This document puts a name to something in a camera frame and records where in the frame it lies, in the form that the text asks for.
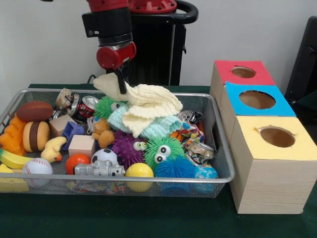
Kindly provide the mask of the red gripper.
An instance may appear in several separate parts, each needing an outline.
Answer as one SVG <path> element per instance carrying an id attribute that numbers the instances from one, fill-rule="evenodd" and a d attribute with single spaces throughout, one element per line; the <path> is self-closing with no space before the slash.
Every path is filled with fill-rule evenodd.
<path id="1" fill-rule="evenodd" d="M 97 51 L 97 62 L 103 69 L 113 69 L 117 76 L 121 94 L 126 94 L 126 81 L 128 81 L 128 66 L 123 65 L 130 62 L 136 55 L 135 43 L 128 42 L 116 46 L 103 46 Z"/>

